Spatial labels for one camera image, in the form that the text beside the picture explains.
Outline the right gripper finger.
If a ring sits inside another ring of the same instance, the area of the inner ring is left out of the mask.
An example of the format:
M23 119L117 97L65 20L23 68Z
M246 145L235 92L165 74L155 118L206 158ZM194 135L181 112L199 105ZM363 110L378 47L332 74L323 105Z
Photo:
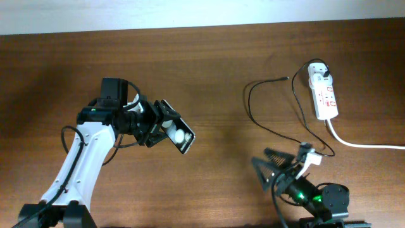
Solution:
M273 161L266 161L257 157L253 157L251 163L256 171L263 191L267 192L276 180L277 164Z
M287 168L290 166L295 158L294 155L277 151L271 148L266 148L264 154L268 158L268 161L277 167Z

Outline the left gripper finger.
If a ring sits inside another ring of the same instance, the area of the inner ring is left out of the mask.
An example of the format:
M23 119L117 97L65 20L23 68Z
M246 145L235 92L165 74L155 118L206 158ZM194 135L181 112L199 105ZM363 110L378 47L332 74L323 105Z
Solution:
M176 112L164 99L162 99L161 101L156 100L154 102L154 106L158 109L158 120L160 122L177 120L181 118L181 115L178 112Z
M148 148L153 147L157 143L161 142L162 140L166 139L168 135L163 131L158 131L155 134L150 134L147 140L145 141L145 145Z

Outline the black smartphone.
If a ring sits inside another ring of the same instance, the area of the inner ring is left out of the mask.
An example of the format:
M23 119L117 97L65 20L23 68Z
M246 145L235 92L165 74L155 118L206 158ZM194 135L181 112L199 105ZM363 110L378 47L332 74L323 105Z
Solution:
M196 139L194 131L185 123L183 118L160 122L160 128L168 135L170 141L181 152L186 154Z

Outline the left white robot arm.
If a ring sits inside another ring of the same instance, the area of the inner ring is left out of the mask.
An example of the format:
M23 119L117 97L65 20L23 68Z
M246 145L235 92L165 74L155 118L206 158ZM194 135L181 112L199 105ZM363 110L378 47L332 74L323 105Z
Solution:
M162 99L154 103L138 93L128 101L133 83L104 78L101 95L77 115L72 146L64 146L66 159L39 203L25 204L17 227L95 227L90 214L92 193L111 149L123 149L124 135L135 137L135 144L153 147L169 139L186 154L196 135L171 105Z

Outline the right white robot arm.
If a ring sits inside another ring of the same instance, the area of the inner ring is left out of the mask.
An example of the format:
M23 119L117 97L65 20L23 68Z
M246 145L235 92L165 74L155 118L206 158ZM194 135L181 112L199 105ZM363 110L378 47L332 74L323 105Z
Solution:
M347 187L326 183L318 186L304 176L310 165L319 165L322 156L309 143L301 143L297 156L266 148L266 160L253 157L251 163L264 191L272 198L289 196L292 204L303 207L312 216L299 220L300 227L344 227L349 216Z

